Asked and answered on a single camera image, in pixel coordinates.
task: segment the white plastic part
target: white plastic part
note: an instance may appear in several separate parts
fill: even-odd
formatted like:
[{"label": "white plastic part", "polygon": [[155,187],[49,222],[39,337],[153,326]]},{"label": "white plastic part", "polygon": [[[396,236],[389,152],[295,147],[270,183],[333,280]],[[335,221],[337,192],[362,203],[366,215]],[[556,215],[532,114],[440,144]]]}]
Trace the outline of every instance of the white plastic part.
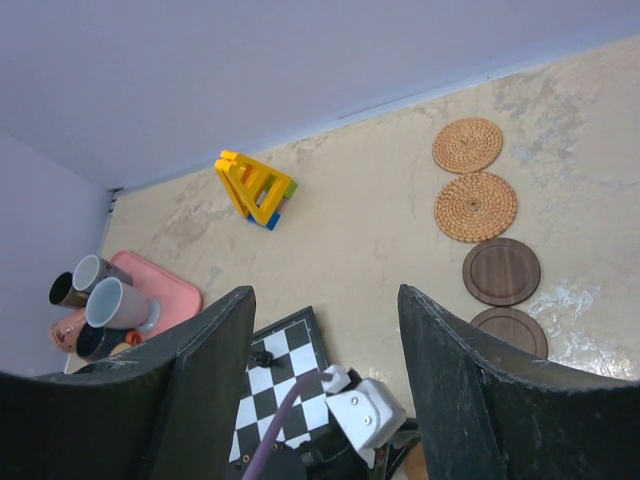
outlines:
[{"label": "white plastic part", "polygon": [[349,374],[340,365],[331,365],[325,370],[325,373],[333,375],[333,378],[328,382],[322,382],[322,388],[327,393],[338,393],[351,383]]},{"label": "white plastic part", "polygon": [[387,386],[371,378],[362,380],[355,390],[327,397],[326,403],[369,468],[375,459],[373,449],[382,447],[407,419]]}]

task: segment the white wall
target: white wall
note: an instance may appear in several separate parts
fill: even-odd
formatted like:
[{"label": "white wall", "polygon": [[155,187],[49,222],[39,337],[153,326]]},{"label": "white wall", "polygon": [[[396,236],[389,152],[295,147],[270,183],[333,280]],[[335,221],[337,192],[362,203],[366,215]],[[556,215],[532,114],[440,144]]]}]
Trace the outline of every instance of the white wall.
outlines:
[{"label": "white wall", "polygon": [[135,186],[637,32],[638,0],[5,2],[0,127]]},{"label": "white wall", "polygon": [[0,131],[0,370],[64,369],[49,327],[67,313],[49,287],[104,233],[111,195]]}]

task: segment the woven coaster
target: woven coaster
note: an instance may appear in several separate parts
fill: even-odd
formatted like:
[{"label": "woven coaster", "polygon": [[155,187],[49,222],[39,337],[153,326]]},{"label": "woven coaster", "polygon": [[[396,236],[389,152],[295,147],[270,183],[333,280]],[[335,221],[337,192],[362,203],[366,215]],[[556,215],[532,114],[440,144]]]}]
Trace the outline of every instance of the woven coaster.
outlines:
[{"label": "woven coaster", "polygon": [[449,182],[436,198],[436,223],[461,242],[482,242],[504,232],[516,216],[516,192],[488,172],[470,173]]},{"label": "woven coaster", "polygon": [[453,173],[473,173],[488,167],[502,150],[502,132],[484,118],[450,123],[433,141],[433,159]]}]

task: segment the coaster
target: coaster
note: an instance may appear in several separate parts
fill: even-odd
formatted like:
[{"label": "coaster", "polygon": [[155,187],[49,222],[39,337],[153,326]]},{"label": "coaster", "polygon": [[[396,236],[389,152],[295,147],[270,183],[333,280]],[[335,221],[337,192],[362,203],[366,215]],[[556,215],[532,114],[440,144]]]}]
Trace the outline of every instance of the coaster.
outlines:
[{"label": "coaster", "polygon": [[513,308],[491,308],[471,320],[471,325],[512,347],[547,359],[549,346],[542,327],[533,318]]},{"label": "coaster", "polygon": [[502,150],[502,132],[487,119],[469,117],[450,123],[436,136],[435,162],[453,173],[473,173],[487,168]]},{"label": "coaster", "polygon": [[429,480],[422,443],[413,447],[404,459],[404,473],[408,480]]},{"label": "coaster", "polygon": [[470,173],[449,182],[436,198],[435,217],[440,230],[461,242],[497,237],[513,222],[518,209],[516,192],[493,173]]},{"label": "coaster", "polygon": [[471,249],[462,264],[467,290],[481,302],[508,307],[529,298],[540,283],[540,262],[524,243],[494,238]]},{"label": "coaster", "polygon": [[124,352],[125,350],[129,350],[130,348],[131,348],[131,345],[129,345],[127,342],[119,343],[118,345],[113,347],[113,350],[111,350],[111,353],[109,354],[109,356],[116,355],[120,352]]}]

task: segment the blue plastic piece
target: blue plastic piece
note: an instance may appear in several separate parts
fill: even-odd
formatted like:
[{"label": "blue plastic piece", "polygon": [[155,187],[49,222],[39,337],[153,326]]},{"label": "blue plastic piece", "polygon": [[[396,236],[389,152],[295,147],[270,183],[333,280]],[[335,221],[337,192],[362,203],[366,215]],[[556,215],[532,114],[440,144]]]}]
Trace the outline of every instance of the blue plastic piece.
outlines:
[{"label": "blue plastic piece", "polygon": [[273,229],[275,228],[276,223],[278,223],[278,220],[280,220],[280,214],[278,212],[275,212],[273,215],[271,215],[271,218],[269,219],[266,225],[260,225],[258,222],[256,222],[255,218],[251,216],[251,214],[249,214],[249,216],[247,217],[247,220],[249,220],[251,223],[255,223],[256,225],[264,227],[273,232]]}]

